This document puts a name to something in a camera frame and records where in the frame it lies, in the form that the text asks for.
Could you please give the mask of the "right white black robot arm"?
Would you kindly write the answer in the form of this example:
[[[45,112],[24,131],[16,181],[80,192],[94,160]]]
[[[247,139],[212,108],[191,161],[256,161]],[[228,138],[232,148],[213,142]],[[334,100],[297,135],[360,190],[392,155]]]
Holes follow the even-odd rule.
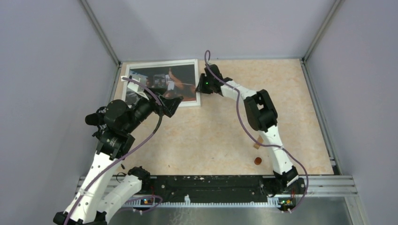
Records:
[[[229,77],[223,78],[215,64],[206,65],[196,91],[231,98],[236,102],[236,110],[239,110],[239,104],[243,103],[251,129],[267,141],[265,147],[269,149],[276,189],[281,193],[288,193],[293,189],[294,183],[299,180],[299,174],[283,146],[277,126],[278,114],[269,93],[266,90],[248,89]]]

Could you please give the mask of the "wooden picture frame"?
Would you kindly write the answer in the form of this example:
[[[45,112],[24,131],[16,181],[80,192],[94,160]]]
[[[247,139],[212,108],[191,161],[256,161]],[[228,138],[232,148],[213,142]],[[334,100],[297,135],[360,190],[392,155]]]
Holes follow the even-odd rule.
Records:
[[[152,62],[140,62],[140,63],[127,63],[125,65],[125,72],[121,75],[129,75],[129,69],[130,68],[148,68],[148,67],[163,67],[163,66],[179,66],[179,65],[190,65],[193,64],[195,65],[196,69],[196,86],[199,83],[199,69],[198,69],[198,61],[191,59],[191,60],[169,60],[169,61],[152,61]],[[154,92],[155,91],[160,91],[162,96],[166,92],[165,89],[153,89],[151,88]],[[192,106],[200,106],[201,105],[201,100],[200,100],[200,94],[197,93],[197,98],[198,101],[196,103],[194,102],[186,102],[182,103],[179,105],[180,107],[192,107]]]

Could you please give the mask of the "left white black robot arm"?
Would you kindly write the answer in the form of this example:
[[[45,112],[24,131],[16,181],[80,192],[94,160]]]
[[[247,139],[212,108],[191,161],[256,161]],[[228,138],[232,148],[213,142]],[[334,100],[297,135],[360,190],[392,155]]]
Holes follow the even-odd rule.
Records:
[[[93,162],[73,201],[64,211],[55,214],[53,222],[57,225],[107,225],[133,195],[148,192],[150,173],[140,166],[130,169],[124,180],[105,194],[116,169],[133,153],[131,147],[135,138],[131,133],[152,113],[159,116],[154,131],[137,146],[140,148],[159,129],[163,116],[172,117],[183,99],[156,93],[153,97],[144,95],[133,107],[117,99],[87,115],[86,124],[98,129],[93,134],[99,141]]]

